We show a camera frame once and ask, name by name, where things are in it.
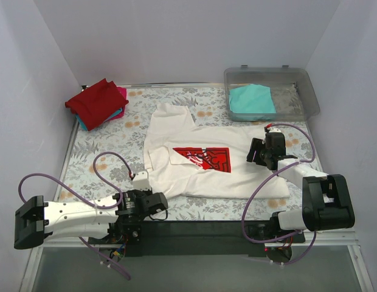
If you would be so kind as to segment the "white Coca-Cola t-shirt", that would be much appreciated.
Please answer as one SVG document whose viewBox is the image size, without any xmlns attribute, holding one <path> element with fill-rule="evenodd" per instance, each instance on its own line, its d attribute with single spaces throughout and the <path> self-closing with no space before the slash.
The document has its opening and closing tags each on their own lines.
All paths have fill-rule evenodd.
<svg viewBox="0 0 377 292">
<path fill-rule="evenodd" d="M 144 140 L 144 167 L 155 192 L 205 198 L 248 199 L 269 176 L 247 162 L 258 126 L 197 126 L 186 106 L 160 103 Z"/>
</svg>

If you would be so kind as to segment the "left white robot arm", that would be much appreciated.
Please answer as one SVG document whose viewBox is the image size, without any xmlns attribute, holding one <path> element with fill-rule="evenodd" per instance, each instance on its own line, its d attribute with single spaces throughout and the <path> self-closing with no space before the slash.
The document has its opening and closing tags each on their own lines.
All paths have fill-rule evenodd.
<svg viewBox="0 0 377 292">
<path fill-rule="evenodd" d="M 131 240 L 141 234 L 141 222 L 168 209 L 163 193 L 131 190 L 96 200 L 94 206 L 82 202 L 58 203 L 34 196 L 15 212 L 14 248 L 31 249 L 45 240 L 91 237 L 110 243 Z"/>
</svg>

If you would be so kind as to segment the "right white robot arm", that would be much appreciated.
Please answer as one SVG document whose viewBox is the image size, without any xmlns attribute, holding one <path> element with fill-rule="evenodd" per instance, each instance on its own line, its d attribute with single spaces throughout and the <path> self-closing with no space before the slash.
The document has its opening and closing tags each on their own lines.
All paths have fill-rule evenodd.
<svg viewBox="0 0 377 292">
<path fill-rule="evenodd" d="M 302 192 L 299 209 L 279 211 L 266 221 L 244 224 L 244 236 L 254 243 L 282 242 L 304 230 L 348 229 L 355 225 L 355 213 L 344 176 L 317 171 L 286 152 L 282 132 L 267 130 L 264 139 L 254 138 L 246 158 L 272 171 L 270 180 L 279 176 Z"/>
</svg>

